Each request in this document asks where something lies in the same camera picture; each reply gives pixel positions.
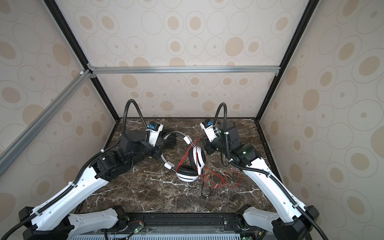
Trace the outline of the white black headphones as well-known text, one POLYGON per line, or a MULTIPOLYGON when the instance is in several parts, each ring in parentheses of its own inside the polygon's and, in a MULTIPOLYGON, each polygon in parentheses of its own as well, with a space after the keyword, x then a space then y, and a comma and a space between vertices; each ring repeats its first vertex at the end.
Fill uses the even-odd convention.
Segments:
POLYGON ((177 166, 167 161, 162 155, 164 167, 174 171, 179 180, 183 182, 191 183, 196 181, 199 176, 203 174, 206 165, 206 155, 204 150, 198 147, 189 135, 178 131, 171 131, 165 134, 175 134, 176 136, 182 137, 189 148, 177 166))

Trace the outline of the black blue headphones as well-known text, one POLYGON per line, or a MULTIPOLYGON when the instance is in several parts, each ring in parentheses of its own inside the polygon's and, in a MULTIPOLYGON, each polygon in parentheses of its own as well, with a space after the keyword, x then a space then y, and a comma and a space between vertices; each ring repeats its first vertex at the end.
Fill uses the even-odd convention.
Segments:
POLYGON ((165 149, 173 148, 177 143, 177 136, 175 134, 165 134, 163 136, 163 139, 165 140, 165 143, 164 143, 165 149))

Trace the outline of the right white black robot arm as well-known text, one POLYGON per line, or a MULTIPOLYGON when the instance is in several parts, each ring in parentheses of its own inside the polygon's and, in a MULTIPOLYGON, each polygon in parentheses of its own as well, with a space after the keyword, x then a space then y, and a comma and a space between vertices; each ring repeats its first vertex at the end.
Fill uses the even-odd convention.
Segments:
POLYGON ((274 206, 276 213, 245 207, 240 219, 246 227, 258 227, 274 234, 278 240, 304 240, 315 229, 322 239, 328 237, 317 224, 320 215, 314 206, 306 206, 284 186, 270 170, 261 154, 250 144, 243 144, 238 128, 228 122, 226 103, 218 106, 214 119, 201 123, 207 136, 205 151, 215 152, 241 170, 259 187, 274 206))

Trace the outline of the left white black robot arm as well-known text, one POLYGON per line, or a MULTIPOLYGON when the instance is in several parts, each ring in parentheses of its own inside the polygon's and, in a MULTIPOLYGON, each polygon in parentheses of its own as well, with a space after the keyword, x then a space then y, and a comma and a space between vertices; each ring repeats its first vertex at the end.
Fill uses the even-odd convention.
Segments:
POLYGON ((127 227, 127 216, 122 207, 85 215, 71 212, 95 191, 127 173, 143 160, 149 157, 161 158, 163 144, 158 137, 163 126, 150 123, 144 125, 145 131, 127 132, 125 125, 130 105, 135 106, 140 117, 143 116, 136 101, 128 100, 120 140, 89 159, 76 178, 44 204, 22 209, 19 212, 20 223, 3 235, 4 240, 22 226, 27 227, 23 233, 25 240, 67 240, 93 230, 123 230, 127 227))

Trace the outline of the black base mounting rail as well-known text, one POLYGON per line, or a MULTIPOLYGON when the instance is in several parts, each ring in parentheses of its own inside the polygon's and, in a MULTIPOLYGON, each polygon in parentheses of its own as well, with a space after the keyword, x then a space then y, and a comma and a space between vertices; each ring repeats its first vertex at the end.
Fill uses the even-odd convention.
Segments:
POLYGON ((90 233, 107 240, 110 233, 118 240, 138 237, 216 239, 240 235, 262 240, 270 232, 277 240, 310 240, 312 225, 304 217, 287 223, 277 213, 246 205, 235 213, 126 213, 117 206, 100 212, 69 214, 49 232, 50 240, 69 240, 90 233))

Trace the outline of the horizontal aluminium rail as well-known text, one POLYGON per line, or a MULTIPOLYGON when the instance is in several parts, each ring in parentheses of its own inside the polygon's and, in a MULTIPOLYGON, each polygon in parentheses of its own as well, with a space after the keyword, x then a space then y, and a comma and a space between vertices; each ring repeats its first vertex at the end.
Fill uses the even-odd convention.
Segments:
POLYGON ((92 67, 95 74, 278 73, 279 66, 92 67))

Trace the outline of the diagonal aluminium rail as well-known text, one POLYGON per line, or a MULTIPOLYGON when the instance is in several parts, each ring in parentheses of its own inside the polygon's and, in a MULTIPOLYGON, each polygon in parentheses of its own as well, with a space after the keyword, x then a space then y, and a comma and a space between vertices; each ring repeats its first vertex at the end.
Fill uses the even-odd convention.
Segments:
POLYGON ((3 175, 20 154, 29 146, 41 130, 60 111, 63 105, 72 97, 75 91, 90 78, 91 71, 84 70, 78 75, 41 114, 10 144, 1 155, 1 175, 3 175))

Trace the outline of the right black corner post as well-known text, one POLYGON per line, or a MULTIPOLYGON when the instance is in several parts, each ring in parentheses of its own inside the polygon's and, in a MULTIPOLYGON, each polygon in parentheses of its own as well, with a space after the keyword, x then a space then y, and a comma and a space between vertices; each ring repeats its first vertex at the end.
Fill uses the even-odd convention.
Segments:
POLYGON ((277 75, 274 77, 269 89, 268 89, 268 92, 262 102, 262 105, 261 105, 261 108, 256 116, 256 123, 259 123, 270 103, 270 100, 277 88, 277 86, 279 85, 279 82, 281 80, 281 78, 283 77, 283 74, 285 73, 289 63, 290 63, 290 60, 295 52, 295 50, 297 49, 297 46, 314 14, 314 12, 316 11, 316 8, 319 4, 319 0, 310 0, 308 1, 308 4, 304 10, 304 13, 302 15, 302 17, 300 18, 300 21, 298 23, 298 26, 293 34, 293 37, 288 45, 288 48, 282 58, 282 62, 280 64, 280 70, 279 72, 277 73, 277 75))

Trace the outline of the black corner post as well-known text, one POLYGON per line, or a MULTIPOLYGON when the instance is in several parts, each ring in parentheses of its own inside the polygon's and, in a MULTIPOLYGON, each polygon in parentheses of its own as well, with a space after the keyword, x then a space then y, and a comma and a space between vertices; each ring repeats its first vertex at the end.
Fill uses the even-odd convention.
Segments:
POLYGON ((77 41, 77 38, 73 34, 70 26, 68 25, 64 15, 62 14, 61 10, 59 9, 58 4, 56 1, 50 1, 50 0, 44 0, 45 5, 47 6, 49 12, 51 13, 53 19, 59 26, 59 29, 63 33, 64 37, 66 38, 67 42, 69 43, 70 47, 72 48, 75 56, 79 60, 80 64, 82 65, 83 69, 89 70, 92 74, 91 81, 96 88, 98 94, 100 95, 101 99, 103 100, 104 104, 106 105, 107 109, 109 110, 110 114, 112 115, 113 119, 116 122, 120 121, 120 117, 115 110, 112 102, 110 101, 109 97, 106 94, 106 91, 104 90, 101 82, 99 81, 98 77, 93 73, 91 70, 91 65, 80 46, 79 42, 77 41))
POLYGON ((302 15, 302 17, 300 18, 300 21, 298 23, 298 26, 293 34, 293 37, 288 45, 288 48, 282 58, 282 62, 280 64, 280 70, 279 72, 277 73, 277 75, 274 77, 269 89, 268 89, 268 92, 262 102, 262 105, 261 105, 261 108, 256 116, 256 123, 259 123, 270 103, 270 100, 277 88, 277 86, 279 85, 279 82, 281 80, 281 78, 283 77, 283 74, 285 73, 289 63, 290 63, 290 60, 295 52, 295 50, 297 49, 297 46, 314 14, 314 12, 316 11, 316 8, 319 4, 319 0, 310 0, 308 1, 308 4, 304 10, 304 13, 302 15))

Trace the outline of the left black corner post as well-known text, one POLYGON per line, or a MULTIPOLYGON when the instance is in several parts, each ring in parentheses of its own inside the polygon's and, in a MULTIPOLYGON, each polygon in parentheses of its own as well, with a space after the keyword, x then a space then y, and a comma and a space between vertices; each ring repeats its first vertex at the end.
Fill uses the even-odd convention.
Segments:
POLYGON ((79 42, 77 41, 77 38, 73 34, 70 26, 68 25, 64 15, 62 14, 61 10, 59 9, 58 4, 56 1, 50 1, 50 0, 44 0, 45 5, 47 6, 49 12, 51 13, 53 19, 59 26, 59 29, 63 33, 64 37, 66 38, 67 42, 69 43, 70 47, 72 48, 75 56, 79 60, 80 64, 82 65, 83 69, 89 70, 92 74, 91 81, 96 88, 98 94, 100 95, 101 99, 103 100, 104 104, 106 105, 107 109, 109 110, 110 114, 112 115, 113 119, 116 122, 120 121, 120 117, 115 110, 112 102, 110 101, 109 97, 106 94, 106 91, 104 90, 101 82, 99 81, 98 77, 93 73, 91 70, 91 65, 80 46, 79 42))

